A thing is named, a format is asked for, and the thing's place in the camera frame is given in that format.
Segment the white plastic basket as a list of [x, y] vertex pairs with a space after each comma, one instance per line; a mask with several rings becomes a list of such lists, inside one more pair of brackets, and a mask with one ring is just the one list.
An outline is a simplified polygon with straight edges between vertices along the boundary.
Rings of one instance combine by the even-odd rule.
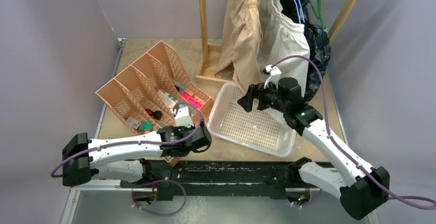
[[210, 133], [218, 138], [276, 157], [287, 157], [296, 132], [271, 115], [257, 110], [247, 113], [237, 100], [243, 93], [233, 82], [225, 83], [217, 94], [208, 122]]

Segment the beige shorts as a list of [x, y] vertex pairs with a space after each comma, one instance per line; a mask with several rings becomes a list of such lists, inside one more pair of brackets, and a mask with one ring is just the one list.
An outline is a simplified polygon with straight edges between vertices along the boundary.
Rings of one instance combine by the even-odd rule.
[[233, 80], [243, 93], [262, 81], [257, 62], [262, 38], [259, 4], [260, 0], [228, 0], [224, 15], [215, 76]]

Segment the white shorts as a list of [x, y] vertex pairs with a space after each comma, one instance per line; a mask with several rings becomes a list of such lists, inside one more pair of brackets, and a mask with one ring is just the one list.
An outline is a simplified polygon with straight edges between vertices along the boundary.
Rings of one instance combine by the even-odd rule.
[[[260, 41], [257, 62], [261, 72], [261, 82], [267, 78], [262, 73], [265, 66], [291, 56], [310, 57], [310, 47], [304, 35], [304, 25], [294, 23], [294, 20], [282, 13], [280, 0], [260, 0], [258, 7], [262, 38]], [[300, 58], [285, 60], [277, 65], [281, 77], [292, 77], [301, 86], [301, 96], [304, 96], [308, 61]]]

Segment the peach plastic file organizer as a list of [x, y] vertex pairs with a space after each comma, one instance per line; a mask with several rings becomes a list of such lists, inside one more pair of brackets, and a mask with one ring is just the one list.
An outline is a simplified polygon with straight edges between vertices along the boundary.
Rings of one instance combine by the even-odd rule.
[[[190, 80], [176, 50], [159, 41], [124, 70], [96, 91], [96, 95], [134, 135], [143, 131], [135, 128], [129, 118], [153, 123], [153, 130], [165, 125], [175, 125], [175, 120], [157, 92], [171, 94], [178, 102], [187, 102], [179, 94], [183, 91], [203, 102], [193, 113], [193, 119], [201, 117], [209, 121], [214, 99], [196, 87]], [[150, 117], [145, 108], [162, 112], [161, 120]]]

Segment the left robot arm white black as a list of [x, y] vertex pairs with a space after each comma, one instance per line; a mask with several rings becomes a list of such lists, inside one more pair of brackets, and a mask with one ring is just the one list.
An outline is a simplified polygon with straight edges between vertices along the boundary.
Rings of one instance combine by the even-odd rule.
[[144, 157], [184, 157], [190, 152], [206, 151], [211, 143], [211, 134], [203, 125], [165, 126], [145, 135], [118, 139], [89, 139], [87, 133], [79, 133], [62, 149], [62, 184], [85, 184], [110, 163]]

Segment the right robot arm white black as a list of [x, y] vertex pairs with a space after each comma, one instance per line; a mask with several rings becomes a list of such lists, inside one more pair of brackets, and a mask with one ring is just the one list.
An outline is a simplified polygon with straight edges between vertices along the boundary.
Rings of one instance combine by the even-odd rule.
[[281, 113], [285, 123], [318, 148], [336, 169], [332, 172], [308, 158], [301, 158], [290, 166], [290, 183], [318, 186], [339, 199], [351, 217], [361, 220], [388, 201], [389, 196], [382, 188], [389, 188], [390, 175], [384, 167], [374, 168], [340, 142], [325, 124], [326, 118], [304, 102], [298, 93], [300, 89], [294, 78], [282, 78], [277, 84], [251, 84], [237, 103], [251, 112], [254, 100], [258, 100], [257, 110], [273, 109]]

